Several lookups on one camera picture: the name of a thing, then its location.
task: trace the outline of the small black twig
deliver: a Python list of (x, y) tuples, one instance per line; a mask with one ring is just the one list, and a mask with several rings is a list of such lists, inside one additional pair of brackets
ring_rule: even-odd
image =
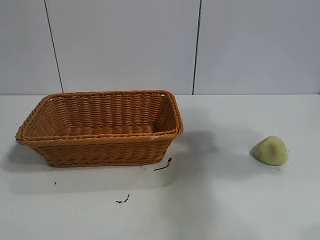
[(126, 203), (128, 201), (128, 199), (129, 199), (129, 197), (130, 197), (130, 194), (128, 194), (128, 196), (126, 197), (126, 200), (124, 200), (124, 201), (116, 201), (116, 203), (118, 203), (118, 204)]
[(172, 157), (170, 157), (170, 158), (168, 159), (168, 163), (166, 164), (166, 166), (160, 167), (160, 168), (157, 168), (157, 169), (153, 169), (153, 171), (158, 171), (158, 170), (162, 170), (162, 169), (165, 169), (165, 168), (169, 167), (169, 166), (170, 166), (170, 163), (171, 163), (171, 160), (172, 160)]

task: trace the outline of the yellow sponge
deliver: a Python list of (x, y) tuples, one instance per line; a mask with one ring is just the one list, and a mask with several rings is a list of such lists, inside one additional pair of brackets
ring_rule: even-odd
[(254, 147), (254, 155), (263, 163), (280, 166), (287, 162), (286, 144), (277, 136), (269, 136)]

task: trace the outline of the basket rim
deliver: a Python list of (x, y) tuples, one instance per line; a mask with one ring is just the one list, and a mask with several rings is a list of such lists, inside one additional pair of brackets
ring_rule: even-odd
[[(134, 94), (164, 94), (169, 97), (175, 112), (176, 127), (169, 131), (159, 131), (154, 133), (125, 133), (125, 134), (86, 134), (78, 136), (35, 136), (25, 135), (30, 124), (39, 116), (39, 111), (45, 108), (52, 98), (59, 97), (85, 97), (85, 96), (109, 96), (109, 95), (134, 95)], [(67, 92), (54, 93), (44, 97), (29, 114), (23, 124), (19, 127), (15, 139), (18, 143), (28, 146), (57, 146), (57, 145), (79, 145), (96, 143), (134, 143), (150, 141), (168, 141), (180, 136), (183, 132), (183, 123), (178, 109), (175, 96), (166, 90), (127, 90), (127, 91), (89, 91), (89, 92)]]

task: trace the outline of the wicker basket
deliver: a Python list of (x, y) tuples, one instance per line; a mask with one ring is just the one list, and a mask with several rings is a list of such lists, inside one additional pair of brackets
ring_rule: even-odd
[(53, 167), (147, 165), (182, 132), (170, 92), (75, 92), (42, 99), (15, 138)]

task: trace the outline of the white wall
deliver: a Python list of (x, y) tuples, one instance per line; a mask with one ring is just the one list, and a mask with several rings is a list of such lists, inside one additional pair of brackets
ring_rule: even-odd
[(319, 0), (203, 0), (195, 94), (318, 94)]
[(0, 94), (61, 92), (43, 0), (0, 1)]
[(47, 0), (65, 92), (191, 94), (198, 0)]

